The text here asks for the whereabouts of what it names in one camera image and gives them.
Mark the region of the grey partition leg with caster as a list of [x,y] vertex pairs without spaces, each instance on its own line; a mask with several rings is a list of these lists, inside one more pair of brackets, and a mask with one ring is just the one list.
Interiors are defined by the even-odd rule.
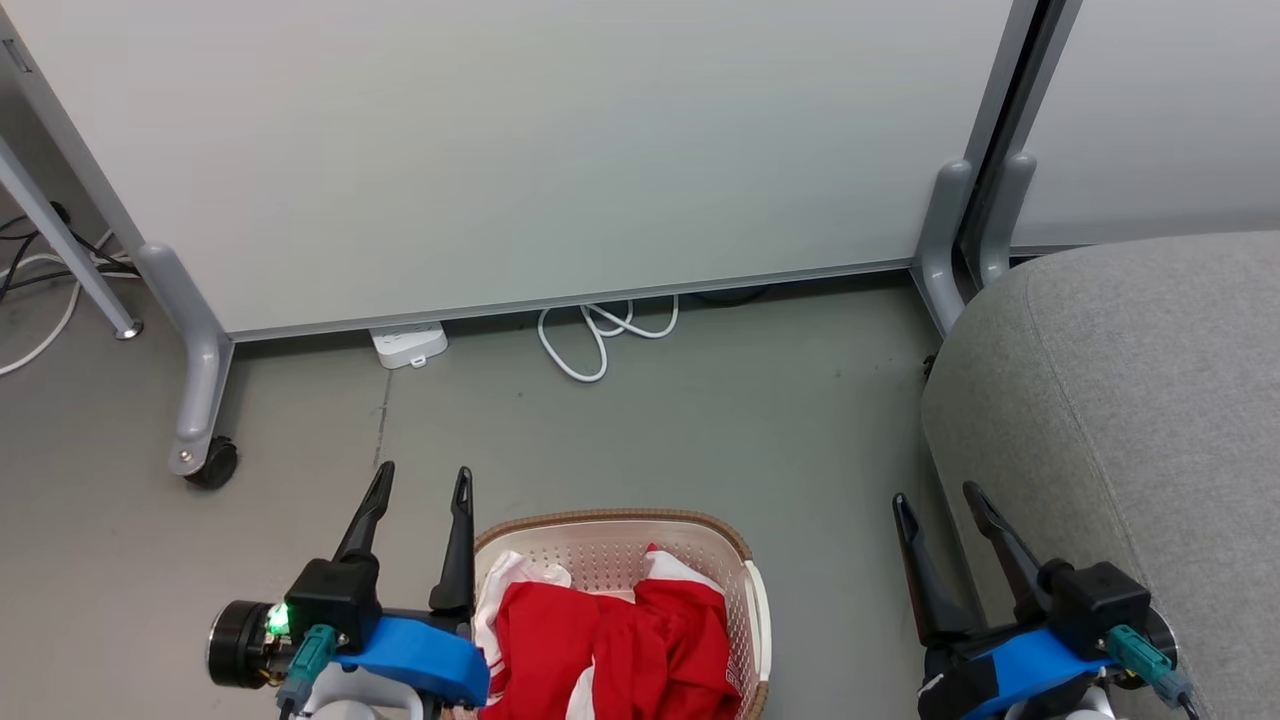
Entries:
[[142,243],[132,254],[155,299],[186,347],[186,379],[175,416],[169,466],[184,478],[209,455],[234,354],[234,343],[206,304],[177,252]]

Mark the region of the cream perforated laundry basket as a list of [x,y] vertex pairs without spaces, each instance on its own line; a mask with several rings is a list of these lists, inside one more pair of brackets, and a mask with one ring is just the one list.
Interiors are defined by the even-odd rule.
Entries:
[[476,571],[486,575],[504,552],[539,568],[563,568],[573,588],[632,600],[648,544],[671,552],[724,589],[728,679],[742,694],[735,720],[762,720],[772,666],[771,606],[744,537],[704,512],[672,509],[598,509],[506,521],[481,533]]

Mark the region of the white power strip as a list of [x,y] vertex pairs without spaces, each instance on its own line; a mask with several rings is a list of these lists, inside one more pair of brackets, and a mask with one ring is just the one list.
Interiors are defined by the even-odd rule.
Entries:
[[421,368],[449,347],[439,322],[389,325],[369,331],[378,360],[388,370],[402,366]]

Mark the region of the red and white sports garment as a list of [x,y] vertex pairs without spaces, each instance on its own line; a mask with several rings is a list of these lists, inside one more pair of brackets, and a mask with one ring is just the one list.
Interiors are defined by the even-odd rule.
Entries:
[[655,544],[630,598],[504,552],[480,589],[490,669],[476,720],[735,720],[724,589]]

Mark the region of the narrow white partition panel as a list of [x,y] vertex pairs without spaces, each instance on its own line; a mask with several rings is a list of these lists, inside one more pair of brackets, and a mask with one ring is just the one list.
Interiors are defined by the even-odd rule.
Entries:
[[1280,231],[1280,0],[1083,0],[1015,250]]

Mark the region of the grey metal table leg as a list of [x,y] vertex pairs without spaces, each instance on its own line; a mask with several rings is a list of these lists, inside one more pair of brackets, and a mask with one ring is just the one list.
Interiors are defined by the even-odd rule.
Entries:
[[95,301],[115,331],[118,340],[132,340],[143,324],[134,319],[95,268],[90,254],[78,243],[65,222],[56,214],[49,199],[22,165],[10,145],[0,135],[0,184],[18,202],[35,228],[67,264],[81,288]]

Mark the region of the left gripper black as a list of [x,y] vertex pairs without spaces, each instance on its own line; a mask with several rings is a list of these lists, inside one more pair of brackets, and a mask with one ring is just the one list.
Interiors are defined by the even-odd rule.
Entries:
[[[339,633],[335,655],[360,652],[381,619],[372,553],[385,516],[396,464],[379,465],[332,560],[315,559],[275,603],[237,600],[216,616],[207,637],[207,675],[216,685],[279,687],[305,633],[314,625]],[[433,614],[474,614],[474,474],[461,466],[451,496],[451,530],[442,574],[431,589]]]

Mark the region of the grey narrow partition leg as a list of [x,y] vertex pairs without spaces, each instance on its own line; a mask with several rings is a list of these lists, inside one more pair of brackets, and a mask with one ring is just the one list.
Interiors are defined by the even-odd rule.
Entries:
[[1006,158],[996,177],[995,188],[983,206],[973,250],[972,269],[980,288],[997,281],[1010,269],[1010,249],[1037,159],[1029,152]]

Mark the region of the grey fabric sofa seat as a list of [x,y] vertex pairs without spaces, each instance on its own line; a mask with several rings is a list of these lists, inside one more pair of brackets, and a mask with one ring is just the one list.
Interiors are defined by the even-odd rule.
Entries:
[[1280,720],[1280,231],[1075,249],[964,309],[922,425],[991,625],[975,482],[1039,560],[1151,591],[1203,720]]

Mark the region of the grey partition leg beside sofa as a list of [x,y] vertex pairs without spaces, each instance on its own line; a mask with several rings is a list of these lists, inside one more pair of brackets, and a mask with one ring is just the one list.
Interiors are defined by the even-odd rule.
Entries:
[[911,261],[911,277],[941,336],[964,309],[952,254],[974,179],[968,160],[950,161],[938,170]]

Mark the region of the wide white partition panel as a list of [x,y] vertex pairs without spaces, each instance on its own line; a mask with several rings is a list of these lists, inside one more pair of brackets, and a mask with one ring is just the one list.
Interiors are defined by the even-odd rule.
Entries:
[[0,0],[224,332],[908,264],[1015,0]]

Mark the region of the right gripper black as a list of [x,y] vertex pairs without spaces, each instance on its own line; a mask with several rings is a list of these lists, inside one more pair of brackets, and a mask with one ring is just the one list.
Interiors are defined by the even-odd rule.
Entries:
[[1178,666],[1178,642],[1169,624],[1158,618],[1146,587],[1111,562],[1084,569],[1048,562],[1041,569],[978,483],[966,480],[963,495],[979,533],[993,546],[1012,594],[1016,621],[982,626],[952,597],[929,555],[913,506],[905,493],[896,493],[893,521],[916,637],[925,650],[927,678],[1038,629],[1051,630],[1066,647],[1080,651],[1083,659],[1098,659],[1107,655],[1105,635],[1116,625],[1129,625]]

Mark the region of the black caster wheel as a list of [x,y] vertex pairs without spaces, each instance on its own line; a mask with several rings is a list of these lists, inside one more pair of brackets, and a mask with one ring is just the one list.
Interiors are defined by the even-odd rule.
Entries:
[[218,491],[236,474],[239,457],[238,448],[229,437],[216,436],[210,442],[205,464],[184,479],[198,489]]

